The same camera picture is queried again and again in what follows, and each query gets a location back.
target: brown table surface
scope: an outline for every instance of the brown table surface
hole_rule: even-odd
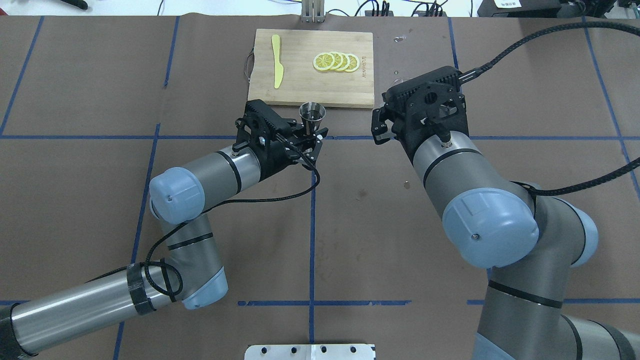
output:
[[[573,21],[0,17],[0,304],[144,258],[161,235],[143,195],[149,176],[232,143],[256,28],[373,32],[380,103],[397,78],[467,70]],[[464,86],[473,139],[506,178],[544,188],[618,168],[640,156],[639,58],[637,39],[617,31],[537,39]],[[374,343],[378,359],[470,358],[486,272],[446,239],[401,146],[373,144],[370,119],[328,110],[313,197],[212,211],[225,298],[197,311],[174,304],[38,358],[242,359],[248,345],[310,341]],[[309,184],[291,167],[239,196]],[[598,252],[572,272],[565,313],[640,332],[636,179],[564,198],[600,231]],[[258,306],[267,300],[281,302]]]

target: lemon slice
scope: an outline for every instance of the lemon slice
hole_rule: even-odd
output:
[[[314,58],[314,68],[318,71],[327,71],[333,66],[335,57],[332,53],[319,53]]]
[[[344,58],[342,58],[340,54],[342,53],[338,53],[337,51],[331,52],[331,55],[333,55],[333,58],[334,58],[333,66],[331,66],[331,70],[335,70],[342,66],[342,63],[344,62]]]
[[[336,71],[344,71],[345,69],[347,69],[349,67],[349,64],[351,63],[351,58],[349,56],[347,56],[347,54],[343,54],[340,53],[340,56],[342,57],[342,59],[344,60],[342,62],[342,66],[335,69]]]
[[[360,58],[354,54],[346,54],[349,58],[349,65],[344,69],[344,72],[354,72],[360,68]]]

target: white mounting plate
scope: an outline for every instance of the white mounting plate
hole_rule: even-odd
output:
[[[244,360],[375,360],[375,348],[373,344],[252,345]]]

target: metal cup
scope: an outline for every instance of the metal cup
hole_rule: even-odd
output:
[[[326,115],[324,106],[317,102],[305,102],[300,105],[300,118],[307,135],[314,134],[320,128],[320,122]]]

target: metal bracket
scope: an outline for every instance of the metal bracket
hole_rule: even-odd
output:
[[[301,0],[303,22],[324,22],[324,0]]]
[[[244,360],[375,360],[373,344],[253,345]]]

